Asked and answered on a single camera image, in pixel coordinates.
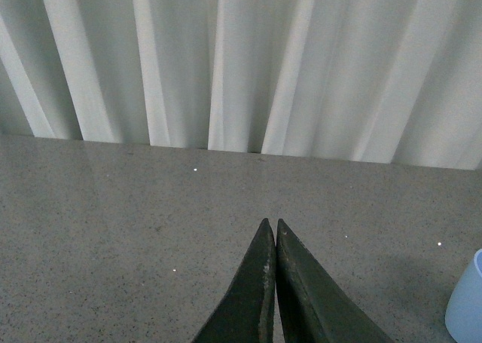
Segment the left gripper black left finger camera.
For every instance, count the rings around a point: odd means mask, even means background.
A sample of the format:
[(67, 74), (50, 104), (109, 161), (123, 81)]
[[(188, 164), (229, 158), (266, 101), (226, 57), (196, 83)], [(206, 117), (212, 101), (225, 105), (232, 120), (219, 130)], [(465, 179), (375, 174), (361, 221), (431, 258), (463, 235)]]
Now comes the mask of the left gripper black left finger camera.
[(195, 342), (271, 342), (276, 284), (276, 245), (263, 219), (227, 292)]

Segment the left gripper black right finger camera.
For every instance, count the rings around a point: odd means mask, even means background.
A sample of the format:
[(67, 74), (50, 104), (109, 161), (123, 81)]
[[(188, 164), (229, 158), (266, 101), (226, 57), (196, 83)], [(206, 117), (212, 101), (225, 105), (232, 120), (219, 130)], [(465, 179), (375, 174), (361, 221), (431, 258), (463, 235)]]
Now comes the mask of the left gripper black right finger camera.
[(280, 219), (276, 288), (286, 342), (391, 342)]

